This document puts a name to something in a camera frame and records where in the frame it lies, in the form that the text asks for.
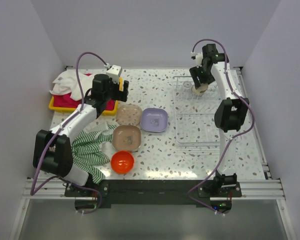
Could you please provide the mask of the beige brown ceramic cup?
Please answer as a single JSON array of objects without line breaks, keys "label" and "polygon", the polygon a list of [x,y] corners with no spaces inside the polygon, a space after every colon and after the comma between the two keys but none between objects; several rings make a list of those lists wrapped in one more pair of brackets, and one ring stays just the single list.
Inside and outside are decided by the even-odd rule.
[{"label": "beige brown ceramic cup", "polygon": [[201,97],[209,88],[208,84],[202,84],[200,87],[196,88],[195,85],[192,86],[191,91],[192,93],[197,96]]}]

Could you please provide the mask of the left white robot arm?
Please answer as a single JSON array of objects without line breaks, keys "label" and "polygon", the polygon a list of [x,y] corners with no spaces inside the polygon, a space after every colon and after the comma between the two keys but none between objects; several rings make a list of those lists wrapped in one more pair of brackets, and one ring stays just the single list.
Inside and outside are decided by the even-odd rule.
[{"label": "left white robot arm", "polygon": [[106,110],[110,100],[126,102],[130,83],[121,80],[119,75],[96,74],[92,87],[81,91],[81,103],[64,121],[50,130],[40,130],[35,137],[33,166],[35,175],[32,191],[38,188],[36,183],[40,171],[76,185],[76,191],[89,196],[94,190],[91,175],[75,165],[71,144],[79,133]]}]

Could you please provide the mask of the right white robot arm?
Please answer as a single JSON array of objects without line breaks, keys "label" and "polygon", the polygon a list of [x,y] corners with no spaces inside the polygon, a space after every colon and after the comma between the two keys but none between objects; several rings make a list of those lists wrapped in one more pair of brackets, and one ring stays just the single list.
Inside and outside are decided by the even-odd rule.
[{"label": "right white robot arm", "polygon": [[236,138],[242,134],[241,127],[250,103],[235,86],[227,54],[220,53],[214,43],[203,46],[200,53],[192,52],[191,57],[196,62],[189,70],[193,94],[202,96],[210,84],[216,83],[221,96],[214,114],[220,137],[220,160],[212,172],[213,179],[207,179],[200,188],[208,194],[223,197],[237,185]]}]

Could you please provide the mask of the clear glass cup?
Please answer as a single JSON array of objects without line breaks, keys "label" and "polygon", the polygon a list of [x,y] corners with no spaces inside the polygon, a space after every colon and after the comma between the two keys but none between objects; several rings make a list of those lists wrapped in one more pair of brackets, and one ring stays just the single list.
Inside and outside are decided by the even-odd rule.
[{"label": "clear glass cup", "polygon": [[183,82],[183,87],[186,89],[190,89],[192,87],[192,82],[191,81],[184,81]]}]

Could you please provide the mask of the white wire dish rack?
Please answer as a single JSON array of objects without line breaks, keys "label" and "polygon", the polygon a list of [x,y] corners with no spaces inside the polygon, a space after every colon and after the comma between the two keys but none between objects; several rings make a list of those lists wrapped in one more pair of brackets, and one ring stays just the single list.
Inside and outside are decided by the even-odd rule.
[{"label": "white wire dish rack", "polygon": [[217,84],[211,83],[202,96],[195,96],[192,87],[183,87],[184,81],[194,85],[191,76],[174,76],[171,82],[178,144],[182,147],[218,147],[220,135],[214,116],[221,96]]}]

